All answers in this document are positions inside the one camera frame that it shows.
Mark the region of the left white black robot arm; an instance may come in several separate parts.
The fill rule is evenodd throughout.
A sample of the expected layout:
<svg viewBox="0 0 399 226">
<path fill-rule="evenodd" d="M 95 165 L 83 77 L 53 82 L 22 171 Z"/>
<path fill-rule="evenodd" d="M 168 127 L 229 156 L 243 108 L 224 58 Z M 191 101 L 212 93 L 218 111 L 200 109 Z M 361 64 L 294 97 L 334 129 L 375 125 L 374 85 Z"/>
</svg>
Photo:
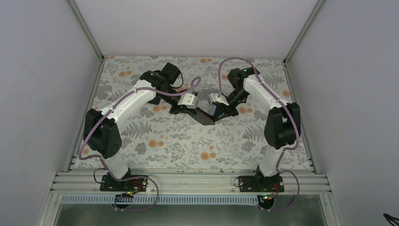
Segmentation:
<svg viewBox="0 0 399 226">
<path fill-rule="evenodd" d="M 203 125 L 213 125 L 209 115 L 201 110 L 193 93 L 201 79 L 194 78 L 191 88 L 177 92 L 173 84 L 181 75 L 173 64 L 166 63 L 162 70 L 146 71 L 135 85 L 114 103 L 102 110 L 90 109 L 85 116 L 83 143 L 78 158 L 99 158 L 111 175 L 112 184 L 120 191 L 130 187 L 129 167 L 118 153 L 122 139 L 119 125 L 126 121 L 144 104 L 158 105 L 161 100 L 170 104 L 170 114 L 184 113 Z"/>
</svg>

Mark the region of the black phone case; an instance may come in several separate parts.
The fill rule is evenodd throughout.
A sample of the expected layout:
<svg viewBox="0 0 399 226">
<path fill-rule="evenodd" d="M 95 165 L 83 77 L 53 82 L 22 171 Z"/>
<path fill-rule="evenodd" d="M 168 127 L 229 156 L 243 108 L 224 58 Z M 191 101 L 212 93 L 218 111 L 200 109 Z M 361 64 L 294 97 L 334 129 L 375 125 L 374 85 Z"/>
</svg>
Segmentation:
<svg viewBox="0 0 399 226">
<path fill-rule="evenodd" d="M 215 125 L 215 121 L 212 119 L 212 116 L 198 107 L 194 109 L 194 114 L 192 117 L 204 126 Z"/>
</svg>

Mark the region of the light blue phone case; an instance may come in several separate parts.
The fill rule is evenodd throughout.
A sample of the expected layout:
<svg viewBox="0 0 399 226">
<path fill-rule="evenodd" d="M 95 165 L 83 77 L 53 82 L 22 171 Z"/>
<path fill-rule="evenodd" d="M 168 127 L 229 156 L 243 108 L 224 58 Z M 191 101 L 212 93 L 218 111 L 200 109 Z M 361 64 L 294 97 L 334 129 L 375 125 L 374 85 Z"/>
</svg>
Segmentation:
<svg viewBox="0 0 399 226">
<path fill-rule="evenodd" d="M 210 110 L 209 110 L 209 114 L 210 115 L 214 115 L 216 111 L 216 105 L 211 105 L 210 106 Z"/>
</svg>

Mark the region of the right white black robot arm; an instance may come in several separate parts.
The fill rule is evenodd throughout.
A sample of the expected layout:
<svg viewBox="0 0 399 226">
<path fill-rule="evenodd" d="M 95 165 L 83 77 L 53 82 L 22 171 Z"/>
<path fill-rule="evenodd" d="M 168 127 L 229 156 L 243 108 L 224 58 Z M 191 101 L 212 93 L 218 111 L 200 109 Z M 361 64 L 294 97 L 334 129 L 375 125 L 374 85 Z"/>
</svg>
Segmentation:
<svg viewBox="0 0 399 226">
<path fill-rule="evenodd" d="M 257 69 L 233 69 L 228 74 L 228 81 L 234 90 L 225 96 L 222 93 L 211 93 L 211 115 L 214 121 L 238 115 L 237 106 L 252 96 L 265 104 L 268 114 L 264 128 L 266 142 L 273 149 L 264 153 L 263 162 L 255 171 L 253 181 L 256 188 L 266 192 L 272 185 L 278 184 L 281 174 L 279 165 L 287 150 L 294 150 L 299 145 L 301 135 L 300 106 L 280 98 L 260 77 Z"/>
</svg>

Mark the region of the black phone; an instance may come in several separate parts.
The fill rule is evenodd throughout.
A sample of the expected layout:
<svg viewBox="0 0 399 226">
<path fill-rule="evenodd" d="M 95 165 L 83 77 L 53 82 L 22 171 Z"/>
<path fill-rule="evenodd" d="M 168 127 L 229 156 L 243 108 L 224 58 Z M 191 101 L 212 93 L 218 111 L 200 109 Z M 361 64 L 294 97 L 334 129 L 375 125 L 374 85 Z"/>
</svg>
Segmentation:
<svg viewBox="0 0 399 226">
<path fill-rule="evenodd" d="M 152 105 L 159 105 L 161 102 L 161 98 L 156 96 L 154 99 L 148 101 L 148 104 L 152 104 Z"/>
</svg>

